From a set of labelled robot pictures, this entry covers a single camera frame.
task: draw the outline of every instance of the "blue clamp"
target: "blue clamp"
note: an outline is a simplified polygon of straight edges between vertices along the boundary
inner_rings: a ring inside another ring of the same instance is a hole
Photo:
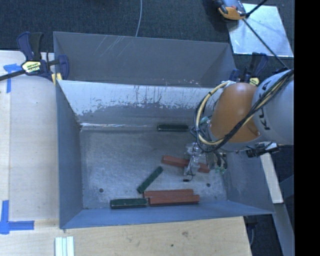
[[[8,235],[10,231],[34,230],[35,221],[9,221],[9,200],[2,201],[0,234]]]
[[[69,62],[66,55],[59,55],[57,60],[43,60],[40,53],[40,43],[43,37],[42,33],[24,32],[17,37],[17,45],[25,56],[25,62],[21,65],[25,74],[28,76],[39,76],[53,82],[50,66],[59,64],[59,71],[65,80],[69,75]]]

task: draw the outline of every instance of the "gray metal bin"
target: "gray metal bin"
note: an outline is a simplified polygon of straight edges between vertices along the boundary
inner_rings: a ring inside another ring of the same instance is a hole
[[[227,153],[226,172],[183,169],[189,132],[158,124],[193,125],[199,101],[235,68],[225,43],[54,33],[56,55],[70,61],[56,85],[60,228],[192,221],[274,212],[260,158]],[[210,115],[214,100],[207,103]],[[193,189],[193,205],[111,209],[110,200],[141,198],[137,187],[158,166],[148,190]]]

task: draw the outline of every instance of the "dark green block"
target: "dark green block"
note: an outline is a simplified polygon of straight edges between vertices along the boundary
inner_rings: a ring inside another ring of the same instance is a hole
[[[187,132],[189,126],[186,124],[158,124],[158,132]]]
[[[150,186],[152,182],[164,171],[164,169],[159,166],[157,169],[151,173],[151,175],[136,189],[140,194],[142,194],[147,187]]]
[[[110,207],[112,209],[140,208],[146,207],[147,203],[148,200],[146,198],[113,199],[110,201]]]

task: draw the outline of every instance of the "blue tape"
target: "blue tape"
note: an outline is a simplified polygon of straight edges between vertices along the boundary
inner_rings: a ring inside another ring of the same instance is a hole
[[[16,71],[20,71],[22,70],[21,66],[15,64],[9,64],[9,65],[4,65],[3,68],[5,69],[5,71],[7,71],[9,74],[12,72],[16,72]],[[6,82],[6,93],[10,93],[11,92],[11,78],[9,78]]]
[[[35,221],[9,221],[9,200],[2,202],[0,234],[8,235],[10,231],[34,230]]]

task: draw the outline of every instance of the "white cable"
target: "white cable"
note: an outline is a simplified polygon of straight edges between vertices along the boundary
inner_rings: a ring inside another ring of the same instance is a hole
[[[136,29],[135,37],[138,36],[139,28],[140,28],[140,22],[141,22],[141,17],[142,17],[142,0],[140,0],[140,17],[139,17],[139,23],[138,27]]]

